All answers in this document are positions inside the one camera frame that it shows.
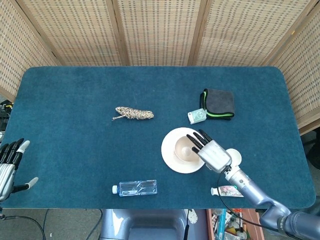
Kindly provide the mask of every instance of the microfiber towel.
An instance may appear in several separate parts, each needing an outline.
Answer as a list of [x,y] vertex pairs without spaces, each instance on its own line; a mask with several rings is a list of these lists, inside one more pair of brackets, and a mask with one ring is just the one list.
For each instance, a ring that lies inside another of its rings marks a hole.
[[230,91],[206,88],[200,95],[200,108],[209,119],[230,120],[235,115],[234,95]]

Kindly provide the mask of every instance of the woven screen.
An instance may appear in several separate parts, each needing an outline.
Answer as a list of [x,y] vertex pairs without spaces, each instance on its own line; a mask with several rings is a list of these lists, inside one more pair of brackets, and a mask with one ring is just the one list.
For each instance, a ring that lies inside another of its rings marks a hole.
[[66,65],[121,65],[106,1],[23,2]]
[[24,72],[33,66],[54,66],[55,58],[9,0],[0,0],[0,88],[13,101]]
[[273,65],[284,74],[299,127],[305,126],[302,118],[320,110],[320,6]]
[[200,0],[119,0],[132,65],[187,65]]
[[308,0],[213,0],[196,65],[261,65]]

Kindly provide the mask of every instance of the floor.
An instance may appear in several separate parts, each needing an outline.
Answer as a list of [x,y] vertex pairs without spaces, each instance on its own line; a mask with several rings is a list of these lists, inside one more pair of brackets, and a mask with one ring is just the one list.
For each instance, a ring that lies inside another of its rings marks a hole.
[[[315,133],[310,132],[302,136],[302,141],[315,138]],[[317,195],[320,195],[320,170],[309,164],[310,173],[314,182]],[[47,209],[4,209],[6,216],[28,216],[44,223]],[[99,209],[50,209],[47,212],[44,232],[48,240],[97,240],[101,222],[87,238],[93,227],[98,223],[101,212]],[[270,235],[264,231],[266,240],[286,240],[281,236]],[[0,239],[4,240],[41,240],[42,234],[35,223],[28,219],[12,219],[0,221]]]

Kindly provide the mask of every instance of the plastic bottle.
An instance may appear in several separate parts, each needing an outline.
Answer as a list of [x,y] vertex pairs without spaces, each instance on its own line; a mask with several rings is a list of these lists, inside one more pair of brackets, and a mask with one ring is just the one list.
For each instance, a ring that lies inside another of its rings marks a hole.
[[157,180],[121,181],[112,186],[112,193],[120,197],[157,194]]

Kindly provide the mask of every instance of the bottle cap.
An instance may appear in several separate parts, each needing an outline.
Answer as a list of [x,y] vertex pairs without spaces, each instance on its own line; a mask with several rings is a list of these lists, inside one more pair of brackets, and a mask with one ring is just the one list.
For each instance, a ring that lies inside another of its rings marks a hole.
[[112,186],[112,193],[113,194],[117,194],[118,193],[118,186],[117,185],[113,185]]

